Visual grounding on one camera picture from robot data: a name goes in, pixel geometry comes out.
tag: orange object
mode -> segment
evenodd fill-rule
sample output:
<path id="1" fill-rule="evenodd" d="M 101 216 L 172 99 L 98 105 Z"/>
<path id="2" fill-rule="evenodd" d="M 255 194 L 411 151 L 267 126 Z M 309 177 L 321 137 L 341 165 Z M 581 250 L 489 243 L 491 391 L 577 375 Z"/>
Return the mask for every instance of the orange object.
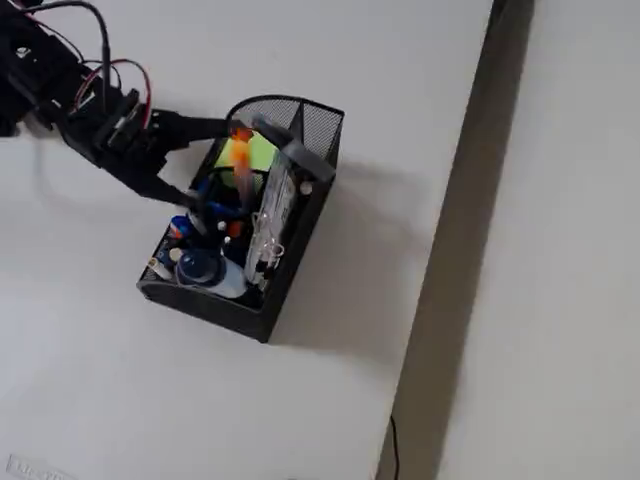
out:
<path id="1" fill-rule="evenodd" d="M 249 140 L 253 138 L 253 131 L 248 128 L 238 128 L 231 135 L 231 161 L 236 187 L 240 200 L 247 205 L 251 200 L 251 159 L 249 155 Z"/>
<path id="2" fill-rule="evenodd" d="M 231 224 L 229 225 L 229 229 L 227 230 L 227 233 L 231 238 L 238 238 L 240 235 L 242 235 L 243 228 L 244 228 L 244 222 L 240 222 L 240 221 L 231 222 Z"/>

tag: cable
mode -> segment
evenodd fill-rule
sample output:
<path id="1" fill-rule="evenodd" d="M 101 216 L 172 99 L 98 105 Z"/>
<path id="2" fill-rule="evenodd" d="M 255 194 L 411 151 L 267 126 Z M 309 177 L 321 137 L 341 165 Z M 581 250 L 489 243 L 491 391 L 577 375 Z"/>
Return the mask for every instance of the cable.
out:
<path id="1" fill-rule="evenodd" d="M 15 8 L 17 8 L 18 10 L 21 10 L 24 8 L 24 6 L 22 5 L 21 2 L 18 1 L 14 1 L 14 0 L 7 0 L 11 5 L 13 5 Z M 47 25 L 44 22 L 41 22 L 40 20 L 38 20 L 37 18 L 34 18 L 31 15 L 27 15 L 34 23 L 38 24 L 40 27 L 44 28 L 45 30 L 48 30 L 50 33 L 53 33 L 54 35 L 56 35 L 58 38 L 60 38 L 63 42 L 65 42 L 67 44 L 67 46 L 73 50 L 73 52 L 76 54 L 76 56 L 78 57 L 78 59 L 81 62 L 84 62 L 84 55 L 82 55 L 82 52 L 80 51 L 80 49 L 78 48 L 78 46 L 73 43 L 71 40 L 69 40 L 66 36 L 64 36 L 62 33 L 60 33 L 58 30 L 56 30 L 53 27 L 50 27 L 49 25 Z"/>
<path id="2" fill-rule="evenodd" d="M 67 37 L 65 37 L 63 34 L 61 34 L 58 30 L 56 30 L 53 27 L 50 27 L 46 23 L 41 22 L 40 20 L 37 20 L 37 19 L 35 19 L 33 17 L 31 18 L 31 20 L 33 20 L 35 23 L 40 25 L 40 27 L 44 28 L 45 30 L 49 30 L 49 32 L 51 32 L 54 35 L 58 36 L 61 40 L 63 40 L 67 44 L 67 46 L 69 48 L 71 48 L 71 50 L 73 50 L 73 52 L 78 57 L 78 60 L 80 60 L 81 62 L 84 62 L 84 55 L 82 55 L 82 52 L 80 51 L 80 49 L 71 40 L 69 40 Z"/>
<path id="3" fill-rule="evenodd" d="M 0 19 L 12 17 L 17 14 L 28 15 L 30 13 L 44 12 L 46 10 L 53 10 L 62 7 L 84 8 L 93 13 L 96 20 L 98 20 L 100 34 L 102 35 L 102 78 L 104 78 L 102 106 L 104 111 L 107 112 L 107 93 L 109 91 L 109 86 L 111 85 L 111 47 L 109 46 L 109 32 L 107 31 L 107 24 L 105 23 L 100 10 L 98 10 L 94 5 L 82 0 L 58 0 L 45 5 L 39 5 L 37 7 L 20 8 L 14 12 L 0 15 Z"/>
<path id="4" fill-rule="evenodd" d="M 151 122 L 151 103 L 152 103 L 151 78 L 149 77 L 149 74 L 147 73 L 145 68 L 135 60 L 130 60 L 128 58 L 118 58 L 116 60 L 113 60 L 111 62 L 111 65 L 119 65 L 122 63 L 128 63 L 130 65 L 137 67 L 142 72 L 142 75 L 144 76 L 145 88 L 147 90 L 147 105 L 146 105 L 142 124 L 143 124 L 143 128 L 146 130 L 149 127 L 149 123 Z M 93 72 L 91 72 L 91 74 L 86 78 L 84 83 L 80 86 L 78 93 L 76 93 L 74 109 L 76 110 L 78 109 L 80 102 L 84 97 L 84 94 L 87 93 L 87 90 L 89 89 L 93 81 L 98 77 L 100 72 L 101 72 L 101 68 L 100 67 L 96 68 Z"/>
<path id="5" fill-rule="evenodd" d="M 102 65 L 102 62 L 100 60 L 83 60 L 82 61 L 83 65 L 87 65 L 90 63 L 97 63 L 98 65 Z M 116 67 L 113 64 L 113 61 L 111 62 L 111 70 L 113 70 L 113 72 L 116 74 L 116 79 L 118 80 L 118 84 L 117 84 L 118 90 L 122 90 L 122 76 L 120 75 L 120 71 L 118 70 L 118 67 Z"/>
<path id="6" fill-rule="evenodd" d="M 398 449 L 398 427 L 396 426 L 396 420 L 391 415 L 391 431 L 393 433 L 393 455 L 396 459 L 396 471 L 393 474 L 393 480 L 399 480 L 400 478 L 400 451 Z"/>

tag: glue bottle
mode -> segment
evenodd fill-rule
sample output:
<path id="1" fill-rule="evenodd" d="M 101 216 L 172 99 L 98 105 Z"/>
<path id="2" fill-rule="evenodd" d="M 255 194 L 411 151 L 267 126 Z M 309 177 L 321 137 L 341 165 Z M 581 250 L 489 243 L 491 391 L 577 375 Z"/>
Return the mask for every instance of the glue bottle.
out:
<path id="1" fill-rule="evenodd" d="M 243 269 L 211 250 L 184 251 L 176 265 L 176 280 L 225 298 L 238 298 L 247 291 Z"/>

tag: black mesh pen holder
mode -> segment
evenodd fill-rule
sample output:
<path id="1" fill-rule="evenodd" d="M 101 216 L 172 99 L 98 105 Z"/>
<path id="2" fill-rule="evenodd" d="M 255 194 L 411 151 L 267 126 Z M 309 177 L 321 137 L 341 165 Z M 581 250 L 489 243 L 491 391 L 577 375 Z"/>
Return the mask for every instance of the black mesh pen holder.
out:
<path id="1" fill-rule="evenodd" d="M 287 127 L 308 150 L 332 167 L 337 167 L 344 112 L 304 98 L 263 95 L 240 102 L 231 109 L 227 118 L 251 125 L 256 115 Z M 211 171 L 225 141 L 226 139 L 215 141 L 192 182 L 192 188 L 196 188 L 207 172 Z M 315 182 L 310 195 L 298 197 L 281 241 L 285 253 L 264 293 L 251 288 L 241 298 L 231 300 L 198 287 L 163 280 L 149 268 L 142 273 L 138 288 L 152 302 L 260 342 L 268 342 L 332 184 L 333 180 Z M 153 257 L 168 241 L 168 231 L 169 229 Z"/>

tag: white table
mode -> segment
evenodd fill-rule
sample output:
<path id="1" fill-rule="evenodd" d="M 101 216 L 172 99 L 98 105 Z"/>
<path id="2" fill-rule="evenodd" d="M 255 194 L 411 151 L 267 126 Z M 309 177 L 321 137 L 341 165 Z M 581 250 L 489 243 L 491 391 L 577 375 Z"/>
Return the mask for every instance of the white table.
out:
<path id="1" fill-rule="evenodd" d="M 443 480 L 640 471 L 639 17 L 537 2 Z"/>
<path id="2" fill-rule="evenodd" d="M 264 346 L 135 289 L 173 207 L 56 138 L 2 140 L 0 461 L 78 480 L 371 478 L 490 0 L 95 3 L 157 106 L 221 116 L 273 92 L 344 109 L 338 180 Z M 39 18 L 98 56 L 85 12 Z M 186 186 L 207 148 L 167 177 Z"/>

